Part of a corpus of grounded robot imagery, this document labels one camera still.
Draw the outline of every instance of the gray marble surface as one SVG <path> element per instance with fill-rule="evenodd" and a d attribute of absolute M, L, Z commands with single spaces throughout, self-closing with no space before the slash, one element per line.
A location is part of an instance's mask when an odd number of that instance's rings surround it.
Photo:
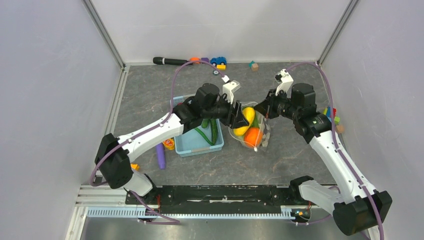
<path fill-rule="evenodd" d="M 240 101 L 260 102 L 269 89 L 276 88 L 274 75 L 292 65 L 288 62 L 259 63 L 252 72 L 248 63 L 229 63 L 225 73 L 239 81 L 235 93 Z M 131 66 L 120 105 L 114 135 L 133 132 L 158 120 L 169 111 L 171 79 L 177 69 L 171 65 Z M 223 81 L 207 65 L 183 69 L 176 79 L 174 96 L 193 94 L 204 83 L 221 88 Z M 294 83 L 314 86 L 316 104 L 322 111 L 328 106 L 326 90 L 319 72 L 312 66 L 299 66 L 291 72 Z M 290 180 L 309 175 L 321 184 L 335 181 L 320 157 L 299 136 L 289 119 L 270 120 L 271 138 L 265 151 L 254 152 L 233 139 L 221 126 L 225 145 L 221 151 L 180 157 L 166 150 L 166 169 L 160 170 L 156 150 L 150 149 L 135 163 L 157 185 L 289 184 Z"/>

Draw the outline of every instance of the wooden block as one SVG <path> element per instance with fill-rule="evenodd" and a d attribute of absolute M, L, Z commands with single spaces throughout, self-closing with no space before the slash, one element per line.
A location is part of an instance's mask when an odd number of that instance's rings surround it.
<path fill-rule="evenodd" d="M 226 67 L 226 65 L 219 64 L 219 65 L 216 65 L 216 68 L 219 69 L 219 70 L 225 70 L 227 67 Z"/>
<path fill-rule="evenodd" d="M 335 126 L 335 132 L 338 134 L 342 134 L 345 132 L 345 127 L 341 124 Z"/>
<path fill-rule="evenodd" d="M 259 65 L 255 62 L 251 65 L 250 68 L 252 69 L 253 72 L 256 72 L 259 70 Z"/>

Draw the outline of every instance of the orange object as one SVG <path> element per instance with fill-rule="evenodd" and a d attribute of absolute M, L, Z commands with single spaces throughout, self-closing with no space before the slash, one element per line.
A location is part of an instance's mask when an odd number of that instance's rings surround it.
<path fill-rule="evenodd" d="M 343 125 L 339 124 L 339 125 L 335 126 L 335 131 L 338 134 L 342 134 L 342 133 L 345 132 L 345 127 Z"/>
<path fill-rule="evenodd" d="M 167 148 L 169 150 L 175 149 L 175 142 L 174 142 L 174 139 L 172 139 L 172 138 L 166 139 L 165 141 L 162 142 L 162 144 L 165 146 L 165 148 Z"/>
<path fill-rule="evenodd" d="M 133 168 L 134 170 L 138 171 L 140 169 L 140 166 L 138 164 L 131 163 L 131 168 Z"/>
<path fill-rule="evenodd" d="M 190 61 L 198 61 L 198 60 L 200 60 L 200 58 L 198 58 L 198 57 L 192 57 L 192 58 L 190 58 Z"/>
<path fill-rule="evenodd" d="M 263 135 L 259 127 L 251 127 L 244 134 L 244 143 L 249 148 L 257 147 L 261 144 Z"/>

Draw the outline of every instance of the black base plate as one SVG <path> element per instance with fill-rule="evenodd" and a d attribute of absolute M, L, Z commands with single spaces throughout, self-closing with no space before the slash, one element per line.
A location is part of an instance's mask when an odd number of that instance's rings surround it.
<path fill-rule="evenodd" d="M 159 203 L 163 214 L 278 214 L 281 206 L 309 203 L 293 201 L 288 187 L 276 185 L 164 185 L 143 199 L 148 205 Z M 127 194 L 125 204 L 140 203 Z"/>

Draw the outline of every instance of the blue plastic bin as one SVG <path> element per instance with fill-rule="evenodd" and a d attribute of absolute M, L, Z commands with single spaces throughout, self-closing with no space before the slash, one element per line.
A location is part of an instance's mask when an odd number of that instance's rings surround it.
<path fill-rule="evenodd" d="M 184 100 L 192 95 L 184 95 L 184 96 L 176 96 L 173 98 L 173 105 L 176 106 L 179 103 L 184 102 Z M 224 137 L 223 132 L 221 130 L 221 124 L 218 119 L 215 120 L 216 125 L 218 126 L 218 138 L 216 140 L 216 144 L 214 146 L 209 145 L 200 134 L 192 129 L 183 135 L 176 136 L 175 140 L 175 152 L 179 154 L 181 157 L 188 157 L 198 154 L 206 154 L 215 151 L 220 151 L 224 146 Z M 203 129 L 201 126 L 198 127 L 204 134 L 211 139 L 211 125 L 207 126 L 207 128 Z"/>

